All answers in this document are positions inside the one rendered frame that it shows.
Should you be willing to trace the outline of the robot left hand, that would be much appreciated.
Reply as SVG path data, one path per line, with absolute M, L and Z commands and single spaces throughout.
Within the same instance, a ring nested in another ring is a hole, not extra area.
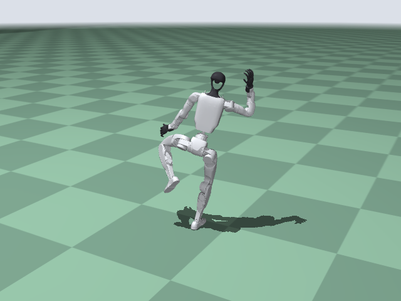
M 164 126 L 161 127 L 161 130 L 160 130 L 160 134 L 161 134 L 162 137 L 163 137 L 163 135 L 166 134 L 167 132 L 173 131 L 173 129 L 169 129 L 169 130 L 168 130 L 168 125 L 165 125 L 165 124 L 163 124 L 163 125 L 164 125 Z

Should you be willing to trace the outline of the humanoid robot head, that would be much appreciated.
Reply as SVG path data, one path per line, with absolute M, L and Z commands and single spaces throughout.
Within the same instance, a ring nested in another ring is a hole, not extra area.
M 213 87 L 213 84 L 212 84 L 212 82 L 213 82 L 213 80 L 215 81 L 215 83 L 220 83 L 220 82 L 222 82 L 222 86 L 221 86 L 221 88 L 224 86 L 224 83 L 225 83 L 225 81 L 226 81 L 226 78 L 225 78 L 225 76 L 224 76 L 224 74 L 223 73 L 221 73 L 221 72 L 214 72 L 213 74 L 212 74 L 212 76 L 211 76 L 211 87 L 212 87 L 212 89 L 211 89 L 211 91 L 209 92 L 209 93 L 206 93 L 207 95 L 209 95 L 209 96 L 212 96 L 212 97 L 218 97 L 218 98 L 220 98 L 220 96 L 218 95 L 218 92 L 219 92 L 219 90 L 221 90 L 221 88 L 220 89 L 215 89 L 214 87 Z

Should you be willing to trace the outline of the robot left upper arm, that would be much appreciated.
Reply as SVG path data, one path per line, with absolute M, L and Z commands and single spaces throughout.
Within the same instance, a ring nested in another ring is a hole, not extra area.
M 180 118 L 186 119 L 188 117 L 189 111 L 194 106 L 194 103 L 198 102 L 198 98 L 199 98 L 200 94 L 201 93 L 194 92 L 189 96 L 189 98 L 187 99 L 187 101 L 182 109 L 181 114 L 179 115 Z

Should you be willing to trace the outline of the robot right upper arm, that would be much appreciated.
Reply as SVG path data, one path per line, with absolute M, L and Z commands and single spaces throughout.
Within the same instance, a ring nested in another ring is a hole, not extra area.
M 248 107 L 244 109 L 242 106 L 236 104 L 232 100 L 224 100 L 224 110 L 226 112 L 235 112 L 246 117 L 252 116 L 247 113 Z

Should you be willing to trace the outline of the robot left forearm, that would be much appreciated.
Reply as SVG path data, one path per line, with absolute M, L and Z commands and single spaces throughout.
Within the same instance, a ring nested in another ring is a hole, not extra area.
M 183 119 L 179 117 L 179 115 L 181 114 L 182 109 L 178 112 L 177 116 L 175 117 L 174 121 L 168 125 L 168 130 L 169 129 L 177 129 L 178 126 L 180 125 L 180 123 L 182 123 Z

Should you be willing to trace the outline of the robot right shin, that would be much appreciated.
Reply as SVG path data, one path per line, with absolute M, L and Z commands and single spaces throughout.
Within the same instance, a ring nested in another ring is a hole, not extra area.
M 201 216 L 203 214 L 203 211 L 205 209 L 205 207 L 207 206 L 209 197 L 211 195 L 211 189 L 212 189 L 212 185 L 208 184 L 208 186 L 206 187 L 206 192 L 205 194 L 200 192 L 198 195 L 198 199 L 197 199 L 197 212 L 195 215 L 195 220 L 197 220 L 197 223 L 199 223 L 201 221 Z

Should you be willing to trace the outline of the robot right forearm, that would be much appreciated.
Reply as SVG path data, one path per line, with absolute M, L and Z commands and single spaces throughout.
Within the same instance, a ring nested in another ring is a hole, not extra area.
M 245 90 L 246 90 L 246 88 L 245 88 Z M 255 92 L 252 88 L 252 89 L 250 89 L 249 93 L 248 92 L 246 92 L 246 93 L 247 93 L 247 104 L 246 105 L 248 106 L 247 113 L 249 115 L 253 115 L 254 110 L 255 110 L 255 103 L 254 103 Z

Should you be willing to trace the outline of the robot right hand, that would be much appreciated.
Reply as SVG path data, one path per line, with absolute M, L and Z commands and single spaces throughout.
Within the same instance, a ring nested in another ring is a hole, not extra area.
M 247 73 L 244 73 L 247 76 L 247 81 L 243 79 L 246 82 L 246 92 L 249 93 L 250 89 L 253 88 L 253 80 L 254 80 L 254 73 L 251 69 L 245 70 Z

